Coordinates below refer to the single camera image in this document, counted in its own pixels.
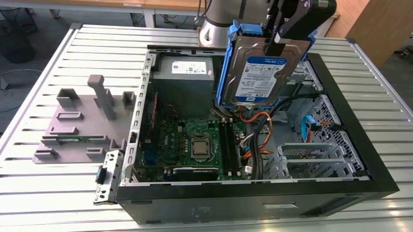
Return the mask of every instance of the ram slot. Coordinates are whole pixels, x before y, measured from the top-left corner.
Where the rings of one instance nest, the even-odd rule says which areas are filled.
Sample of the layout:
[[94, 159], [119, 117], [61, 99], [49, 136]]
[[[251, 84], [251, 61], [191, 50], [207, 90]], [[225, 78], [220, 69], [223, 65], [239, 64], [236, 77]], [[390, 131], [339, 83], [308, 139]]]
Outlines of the ram slot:
[[232, 172], [232, 175], [237, 175], [239, 164], [237, 164], [237, 154], [235, 150], [235, 134], [233, 134], [231, 123], [225, 123], [225, 147], [227, 147], [227, 155], [229, 159], [231, 172]]
[[221, 167], [223, 172], [227, 174], [231, 170], [231, 162], [227, 151], [227, 143], [225, 143], [225, 123], [219, 123], [219, 143], [220, 143], [220, 156], [221, 156]]

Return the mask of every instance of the hard drive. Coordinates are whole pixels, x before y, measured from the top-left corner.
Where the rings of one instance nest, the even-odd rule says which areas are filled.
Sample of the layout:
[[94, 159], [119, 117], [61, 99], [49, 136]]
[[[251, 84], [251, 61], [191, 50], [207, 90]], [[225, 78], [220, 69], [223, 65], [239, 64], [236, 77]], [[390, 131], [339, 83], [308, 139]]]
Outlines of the hard drive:
[[220, 79], [219, 104], [224, 107], [271, 106], [308, 47], [308, 42], [294, 41], [278, 57], [264, 56], [260, 37], [237, 36], [231, 63]]

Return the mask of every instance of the open computer tower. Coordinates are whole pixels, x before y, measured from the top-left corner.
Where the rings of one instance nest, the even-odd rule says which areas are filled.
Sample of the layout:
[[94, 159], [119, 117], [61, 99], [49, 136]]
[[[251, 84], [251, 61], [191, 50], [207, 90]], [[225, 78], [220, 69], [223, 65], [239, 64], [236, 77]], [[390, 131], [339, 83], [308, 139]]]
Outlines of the open computer tower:
[[[137, 223], [195, 223], [327, 216], [398, 191], [311, 53], [279, 100], [323, 94], [294, 100], [274, 115], [263, 178], [252, 178], [244, 141], [256, 125], [215, 100], [223, 55], [219, 49], [148, 47], [127, 147], [107, 153], [93, 203], [120, 204]], [[259, 131], [260, 141], [268, 130]]]

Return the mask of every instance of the motherboard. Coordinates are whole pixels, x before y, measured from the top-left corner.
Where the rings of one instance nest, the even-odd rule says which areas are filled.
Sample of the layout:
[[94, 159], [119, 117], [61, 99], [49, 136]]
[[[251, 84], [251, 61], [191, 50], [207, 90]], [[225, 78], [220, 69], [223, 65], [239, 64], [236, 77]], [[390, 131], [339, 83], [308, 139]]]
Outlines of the motherboard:
[[143, 145], [145, 165], [136, 167], [139, 178], [151, 182], [176, 181], [179, 174], [188, 177], [193, 175], [185, 173], [199, 172], [196, 178], [200, 179], [211, 176], [215, 180], [240, 180], [240, 156], [235, 144], [243, 136], [241, 122], [163, 120], [157, 146], [153, 149]]

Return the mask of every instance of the small circuit board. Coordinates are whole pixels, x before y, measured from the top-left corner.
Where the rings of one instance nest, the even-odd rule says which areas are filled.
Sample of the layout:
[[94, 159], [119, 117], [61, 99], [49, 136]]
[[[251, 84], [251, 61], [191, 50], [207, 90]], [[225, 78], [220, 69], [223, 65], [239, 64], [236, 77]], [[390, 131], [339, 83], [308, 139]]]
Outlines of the small circuit board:
[[169, 181], [173, 169], [203, 168], [205, 172], [216, 172], [216, 180], [240, 180], [240, 158], [235, 144], [243, 136], [244, 125], [240, 122], [217, 120], [183, 119], [163, 120], [159, 130], [156, 149], [143, 151], [147, 181]]

